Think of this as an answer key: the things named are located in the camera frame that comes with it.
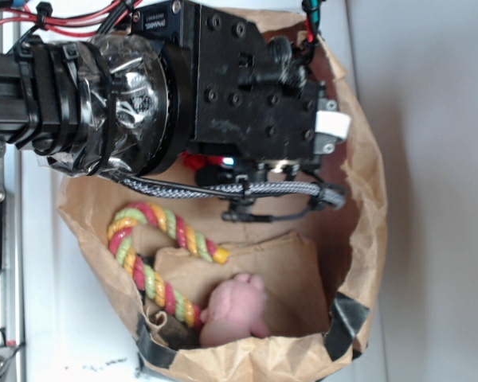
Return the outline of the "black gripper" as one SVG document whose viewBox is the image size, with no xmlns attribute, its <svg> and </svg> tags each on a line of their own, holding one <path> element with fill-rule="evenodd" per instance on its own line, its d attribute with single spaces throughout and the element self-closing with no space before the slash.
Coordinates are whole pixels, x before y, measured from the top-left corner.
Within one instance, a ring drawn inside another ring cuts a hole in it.
<svg viewBox="0 0 478 382">
<path fill-rule="evenodd" d="M 169 100 L 144 173 L 183 152 L 317 167 L 347 139 L 350 117 L 286 36 L 266 40 L 253 21 L 190 1 L 140 7 L 131 27 L 159 54 Z"/>
</svg>

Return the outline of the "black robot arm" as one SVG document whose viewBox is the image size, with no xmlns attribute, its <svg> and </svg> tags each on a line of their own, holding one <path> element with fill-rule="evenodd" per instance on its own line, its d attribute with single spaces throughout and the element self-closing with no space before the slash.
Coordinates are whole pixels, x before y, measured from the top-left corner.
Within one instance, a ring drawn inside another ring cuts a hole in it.
<svg viewBox="0 0 478 382">
<path fill-rule="evenodd" d="M 134 8 L 87 41 L 24 36 L 0 53 L 0 157 L 32 150 L 70 176 L 162 173 L 182 153 L 314 166 L 351 118 L 311 73 L 316 44 L 190 1 Z"/>
</svg>

